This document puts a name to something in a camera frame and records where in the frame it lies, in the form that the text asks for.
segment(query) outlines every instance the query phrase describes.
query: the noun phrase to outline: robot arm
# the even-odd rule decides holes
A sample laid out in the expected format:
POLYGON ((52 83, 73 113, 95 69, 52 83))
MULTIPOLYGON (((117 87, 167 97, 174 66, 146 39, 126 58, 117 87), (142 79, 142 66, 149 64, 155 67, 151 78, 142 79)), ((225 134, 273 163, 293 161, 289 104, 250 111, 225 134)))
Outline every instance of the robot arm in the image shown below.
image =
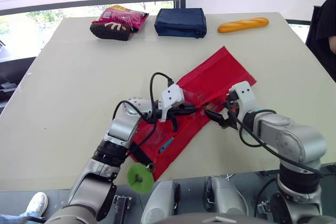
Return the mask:
POLYGON ((280 193, 273 199, 277 210, 274 212, 275 219, 280 219, 276 213, 281 212, 280 208, 283 210, 281 214, 287 215, 292 223, 297 223, 302 217, 321 215, 318 169, 320 157, 327 150, 323 136, 316 129, 299 125, 275 112, 259 113, 255 96, 246 81, 232 86, 226 107, 229 110, 226 120, 212 111, 206 111, 206 114, 223 128, 231 126, 240 131, 246 130, 259 143, 249 146, 262 146, 280 158, 277 177, 280 193))
POLYGON ((152 108, 150 100, 139 98, 121 103, 108 132, 73 185, 67 198, 67 205, 52 215, 46 223, 93 224, 104 219, 111 208, 117 189, 113 180, 127 157, 126 153, 142 120, 134 107, 146 116, 148 122, 151 121, 154 113, 156 113, 156 119, 165 121, 197 110, 190 106, 178 109, 183 102, 181 88, 171 84, 162 92, 161 99, 154 103, 155 108, 152 108))
MULTIPOLYGON (((247 82, 234 85, 228 97, 232 106, 235 106, 236 115, 232 116, 229 107, 229 118, 226 120, 212 111, 205 111, 207 116, 223 128, 231 126, 240 129, 237 122, 242 121, 244 129, 258 136, 264 145, 273 146, 278 150, 278 154, 291 163, 293 161, 312 168, 302 169, 281 160, 277 182, 281 199, 284 200, 288 211, 296 211, 292 218, 294 223, 302 216, 307 216, 306 212, 313 215, 322 214, 321 188, 318 185, 318 176, 312 172, 320 167, 319 158, 326 152, 325 141, 320 133, 311 127, 297 125, 293 120, 281 115, 257 113, 255 97, 247 82)), ((174 130, 177 130, 176 121, 174 122, 176 115, 196 111, 190 107, 186 111, 176 109, 184 102, 184 97, 182 90, 175 84, 163 91, 161 100, 155 103, 154 108, 149 100, 133 98, 129 102, 146 116, 148 122, 154 115, 155 119, 162 122, 171 119, 174 130)), ((141 116, 132 106, 123 104, 119 107, 110 129, 71 189, 67 205, 51 216, 46 223, 94 224, 105 218, 116 192, 113 180, 126 158, 140 121, 141 116)))

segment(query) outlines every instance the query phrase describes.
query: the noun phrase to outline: black cable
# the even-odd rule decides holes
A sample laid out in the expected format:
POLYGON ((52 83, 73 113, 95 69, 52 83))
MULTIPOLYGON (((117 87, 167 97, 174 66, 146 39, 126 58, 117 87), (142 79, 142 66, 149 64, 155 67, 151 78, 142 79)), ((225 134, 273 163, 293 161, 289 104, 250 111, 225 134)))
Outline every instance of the black cable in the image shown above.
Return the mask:
POLYGON ((33 222, 37 222, 37 223, 45 223, 46 220, 41 220, 40 218, 36 218, 33 216, 27 216, 27 217, 23 217, 18 224, 24 224, 27 221, 33 221, 33 222))
POLYGON ((241 126, 244 128, 245 131, 247 131, 263 148, 265 148, 268 152, 270 152, 271 154, 273 154, 274 156, 276 156, 277 158, 286 161, 289 164, 295 165, 297 167, 300 167, 301 169, 304 170, 308 170, 310 172, 313 172, 315 174, 317 174, 319 177, 323 177, 323 173, 321 173, 319 170, 313 169, 311 167, 308 167, 306 165, 302 165, 298 162, 295 162, 293 160, 290 160, 286 157, 281 156, 280 154, 276 153, 275 151, 273 151, 271 148, 269 148, 261 139, 259 139, 245 124, 243 124, 235 115, 235 113, 232 111, 232 107, 230 105, 229 100, 226 100, 226 106, 228 108, 228 111, 230 113, 230 115, 233 117, 233 119, 241 126))
POLYGON ((258 202, 260 201, 260 197, 262 195, 262 193, 265 191, 265 189, 276 180, 276 178, 272 178, 269 180, 269 182, 267 182, 266 184, 264 184, 264 186, 262 187, 262 189, 259 191, 256 202, 254 204, 254 217, 257 217, 257 209, 258 209, 258 202))
POLYGON ((327 177, 327 176, 336 176, 336 173, 327 173, 327 174, 323 174, 324 175, 324 177, 327 177))
POLYGON ((141 116, 141 118, 142 118, 145 122, 148 122, 148 120, 147 120, 147 118, 144 116, 144 114, 141 113, 140 110, 139 110, 136 106, 134 106, 134 104, 132 104, 130 101, 126 101, 126 100, 122 100, 122 101, 120 101, 120 102, 118 103, 118 105, 117 105, 116 108, 114 109, 114 113, 113 113, 112 120, 113 120, 114 118, 116 118, 115 115, 117 114, 117 110, 118 110, 119 106, 120 106, 121 104, 123 104, 123 103, 127 103, 129 106, 131 106, 132 108, 134 108, 134 110, 141 116))
POLYGON ((128 157, 128 156, 130 156, 131 154, 133 154, 141 145, 143 145, 153 134, 154 134, 154 132, 155 132, 155 130, 156 130, 156 125, 157 125, 158 123, 156 122, 155 124, 154 124, 154 127, 153 127, 153 129, 152 129, 152 131, 139 143, 139 144, 137 144, 132 150, 130 150, 127 154, 126 154, 126 156, 125 156, 125 159, 128 157))
POLYGON ((157 118, 156 118, 156 112, 155 112, 155 104, 154 104, 154 95, 153 95, 153 81, 154 81, 154 77, 155 76, 163 76, 163 77, 165 77, 166 79, 167 79, 167 81, 168 81, 168 87, 171 85, 171 84, 173 84, 174 82, 173 82, 173 79, 172 78, 170 78, 169 76, 167 76, 166 74, 164 74, 164 73, 161 73, 161 72, 156 72, 156 73, 154 73, 153 75, 152 75, 152 77, 151 77, 151 81, 150 81, 150 84, 149 84, 149 93, 150 93, 150 97, 151 97, 151 104, 152 104, 152 120, 151 120, 151 122, 149 122, 149 121, 146 121, 147 123, 154 123, 154 127, 153 127, 153 129, 152 129, 152 131, 138 144, 138 145, 136 145, 136 147, 134 148, 134 149, 132 149, 132 150, 130 150, 127 154, 126 154, 126 156, 125 156, 125 158, 127 158, 128 156, 130 156, 131 154, 133 154, 141 145, 143 145, 153 134, 154 134, 154 132, 155 132, 155 130, 156 130, 156 126, 157 126, 157 118))
MULTIPOLYGON (((259 111, 256 111, 254 113, 255 114, 260 114, 260 113, 265 113, 265 112, 271 112, 273 114, 277 113, 274 110, 259 110, 259 111)), ((249 147, 252 147, 252 148, 262 147, 262 145, 260 145, 260 144, 249 144, 249 143, 247 143, 243 138, 243 128, 242 127, 240 127, 240 129, 239 129, 239 137, 240 137, 240 140, 243 142, 243 144, 245 144, 249 147)))
POLYGON ((173 79, 170 78, 169 76, 167 76, 164 73, 160 73, 160 72, 156 72, 152 75, 151 77, 151 81, 149 83, 149 93, 150 93, 150 97, 151 97, 151 103, 152 103, 152 113, 153 113, 153 121, 154 123, 156 122, 156 112, 155 112, 155 105, 154 105, 154 95, 153 95, 153 81, 154 81, 154 77, 155 76, 163 76, 166 77, 167 81, 168 81, 168 86, 170 86, 171 84, 173 84, 173 79))

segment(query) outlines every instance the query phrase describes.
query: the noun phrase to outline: window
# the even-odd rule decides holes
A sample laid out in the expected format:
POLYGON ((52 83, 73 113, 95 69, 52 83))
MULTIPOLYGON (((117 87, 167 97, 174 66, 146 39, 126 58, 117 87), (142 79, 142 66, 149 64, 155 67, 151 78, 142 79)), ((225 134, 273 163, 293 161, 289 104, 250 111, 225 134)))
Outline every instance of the window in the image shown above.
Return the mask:
MULTIPOLYGON (((156 15, 161 8, 174 8, 174 1, 121 5, 132 10, 156 15)), ((98 17, 108 6, 70 7, 0 16, 0 39, 6 45, 13 59, 38 56, 63 18, 98 17)))
POLYGON ((309 25, 298 25, 298 24, 289 24, 289 26, 300 37, 303 43, 306 43, 310 26, 309 25))

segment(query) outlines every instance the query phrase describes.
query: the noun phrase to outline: shoe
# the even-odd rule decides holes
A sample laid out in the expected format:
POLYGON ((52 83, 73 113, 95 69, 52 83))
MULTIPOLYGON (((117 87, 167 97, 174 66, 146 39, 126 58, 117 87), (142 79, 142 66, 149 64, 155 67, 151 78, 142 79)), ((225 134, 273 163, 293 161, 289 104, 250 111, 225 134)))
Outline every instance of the shoe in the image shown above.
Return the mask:
POLYGON ((90 31, 101 39, 116 39, 126 41, 130 37, 131 27, 116 22, 93 23, 90 31))
POLYGON ((41 191, 36 193, 30 200, 26 212, 36 212, 39 216, 45 212, 48 206, 48 197, 41 191))

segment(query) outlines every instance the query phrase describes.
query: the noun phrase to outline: white sneaker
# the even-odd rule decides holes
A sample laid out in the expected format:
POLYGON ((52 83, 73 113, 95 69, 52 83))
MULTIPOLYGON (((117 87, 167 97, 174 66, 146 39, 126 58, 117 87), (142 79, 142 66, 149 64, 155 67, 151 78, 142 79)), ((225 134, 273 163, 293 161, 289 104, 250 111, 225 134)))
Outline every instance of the white sneaker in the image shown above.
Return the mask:
POLYGON ((30 200, 26 212, 36 212, 39 216, 45 212, 48 206, 48 197, 41 191, 36 193, 30 200))

